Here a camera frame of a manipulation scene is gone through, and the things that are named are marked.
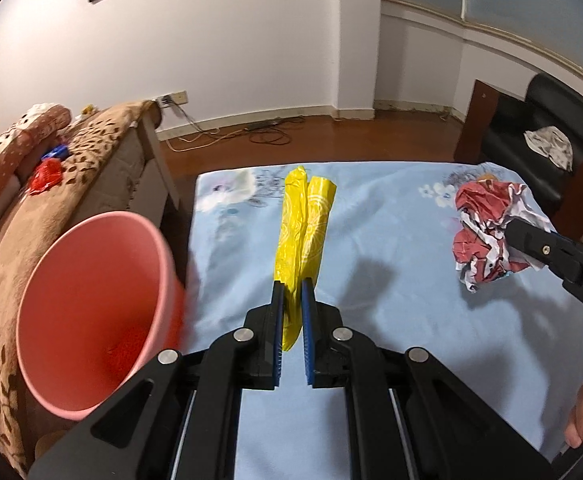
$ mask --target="white flower print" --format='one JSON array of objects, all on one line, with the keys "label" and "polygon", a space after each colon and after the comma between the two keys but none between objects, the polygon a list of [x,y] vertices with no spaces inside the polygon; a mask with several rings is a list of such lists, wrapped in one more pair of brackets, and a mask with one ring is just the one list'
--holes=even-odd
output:
[{"label": "white flower print", "polygon": [[443,186],[440,182],[433,185],[436,192],[436,204],[438,207],[456,207],[456,188],[451,184]]},{"label": "white flower print", "polygon": [[418,192],[425,198],[433,198],[436,195],[429,184],[425,184],[424,186],[419,187]]}]

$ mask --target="yellow plastic bag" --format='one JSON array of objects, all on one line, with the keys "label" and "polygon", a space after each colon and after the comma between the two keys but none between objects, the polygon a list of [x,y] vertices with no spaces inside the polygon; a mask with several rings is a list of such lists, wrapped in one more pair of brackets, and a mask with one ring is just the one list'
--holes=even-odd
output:
[{"label": "yellow plastic bag", "polygon": [[291,171],[285,179],[282,223],[273,273],[273,279],[285,285],[283,350],[294,345],[302,327],[300,282],[312,278],[316,283],[318,279],[335,189],[331,181],[317,176],[311,179],[307,188],[307,174],[302,166]]}]

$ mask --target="pink bucket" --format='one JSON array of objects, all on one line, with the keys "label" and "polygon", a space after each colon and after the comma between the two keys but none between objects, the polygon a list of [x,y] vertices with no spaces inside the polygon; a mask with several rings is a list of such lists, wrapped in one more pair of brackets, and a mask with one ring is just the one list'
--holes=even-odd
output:
[{"label": "pink bucket", "polygon": [[30,277],[20,369],[42,406],[81,420],[122,384],[108,352],[130,331],[147,334],[126,381],[159,351],[179,348],[183,314],[184,289],[155,225],[123,211],[94,216],[62,235]]}]

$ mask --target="white crumpled cloth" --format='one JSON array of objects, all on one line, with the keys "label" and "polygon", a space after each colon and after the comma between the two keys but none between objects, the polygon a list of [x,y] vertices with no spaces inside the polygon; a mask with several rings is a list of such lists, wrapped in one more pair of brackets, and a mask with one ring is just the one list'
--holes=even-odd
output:
[{"label": "white crumpled cloth", "polygon": [[561,170],[571,171],[574,152],[567,136],[555,126],[547,126],[534,132],[525,132],[525,140],[534,152],[546,156]]}]

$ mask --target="black leather sofa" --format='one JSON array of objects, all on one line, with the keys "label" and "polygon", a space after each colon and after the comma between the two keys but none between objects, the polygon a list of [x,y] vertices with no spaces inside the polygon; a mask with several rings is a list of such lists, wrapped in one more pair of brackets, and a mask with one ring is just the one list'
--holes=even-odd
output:
[{"label": "black leather sofa", "polygon": [[[527,146],[524,132],[545,126],[569,138],[571,173]],[[561,234],[583,236],[583,97],[558,79],[534,76],[524,99],[476,81],[454,160],[488,160],[516,171]]]}]

